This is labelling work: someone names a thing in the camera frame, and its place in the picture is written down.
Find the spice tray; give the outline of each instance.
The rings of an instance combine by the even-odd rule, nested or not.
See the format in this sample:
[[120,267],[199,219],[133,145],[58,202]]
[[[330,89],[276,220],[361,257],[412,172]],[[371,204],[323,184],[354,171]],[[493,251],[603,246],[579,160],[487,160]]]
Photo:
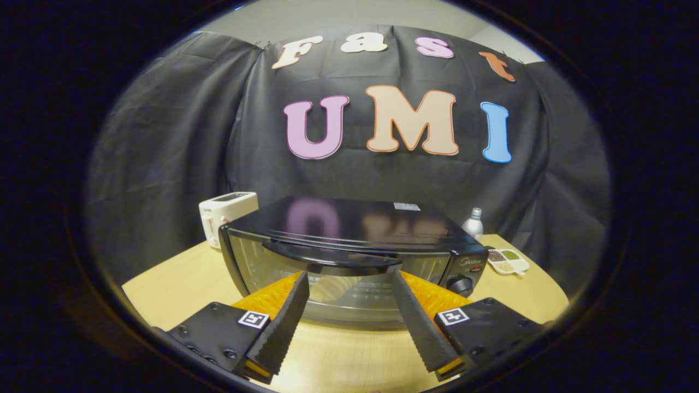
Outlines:
[[498,249],[488,251],[488,263],[499,274],[517,274],[524,276],[529,269],[529,262],[514,250]]

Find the white wall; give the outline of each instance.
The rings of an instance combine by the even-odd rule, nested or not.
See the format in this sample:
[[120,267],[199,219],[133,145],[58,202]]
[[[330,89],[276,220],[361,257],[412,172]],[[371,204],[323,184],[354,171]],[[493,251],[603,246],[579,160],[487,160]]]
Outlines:
[[469,40],[485,45],[488,48],[493,48],[499,52],[505,52],[507,56],[525,64],[544,61],[541,56],[529,49],[528,46],[492,24],[489,24],[477,34],[471,36]]
[[465,38],[523,63],[543,59],[495,26],[440,0],[258,0],[200,28],[249,43],[314,36],[320,29],[357,24],[419,27]]

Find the oven glass door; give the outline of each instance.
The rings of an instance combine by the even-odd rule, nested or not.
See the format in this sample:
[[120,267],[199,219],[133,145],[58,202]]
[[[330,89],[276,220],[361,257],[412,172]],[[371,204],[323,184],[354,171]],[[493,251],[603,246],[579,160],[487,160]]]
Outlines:
[[[261,241],[231,237],[231,247],[243,282],[250,293],[290,276],[300,269],[293,260],[272,252]],[[439,284],[449,253],[399,253],[401,270]],[[387,273],[371,276],[329,276],[308,273],[310,296],[303,316],[334,324],[368,328],[402,328],[403,318]]]

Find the toaster oven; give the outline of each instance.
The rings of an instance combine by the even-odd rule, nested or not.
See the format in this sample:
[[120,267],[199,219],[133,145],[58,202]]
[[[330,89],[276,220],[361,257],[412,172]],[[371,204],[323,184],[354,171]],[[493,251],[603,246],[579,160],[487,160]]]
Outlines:
[[423,204],[288,196],[219,228],[226,267],[243,296],[304,270],[303,317],[402,328],[388,273],[402,269],[468,296],[488,252]]

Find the spice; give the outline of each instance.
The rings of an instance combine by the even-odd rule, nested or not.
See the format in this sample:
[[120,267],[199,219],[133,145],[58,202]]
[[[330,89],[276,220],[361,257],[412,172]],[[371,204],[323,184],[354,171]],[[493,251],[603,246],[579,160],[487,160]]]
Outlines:
[[519,255],[515,254],[512,251],[503,251],[503,255],[505,255],[505,258],[507,259],[519,259]]
[[493,262],[495,262],[495,261],[504,261],[504,260],[505,260],[505,258],[503,257],[502,254],[500,254],[500,253],[497,252],[497,251],[493,251],[493,250],[489,250],[489,251],[488,251],[488,259],[490,259],[490,260],[493,261]]
[[501,270],[501,271],[513,271],[514,270],[512,265],[509,264],[508,262],[503,262],[503,263],[497,264],[497,267],[498,267],[498,270]]

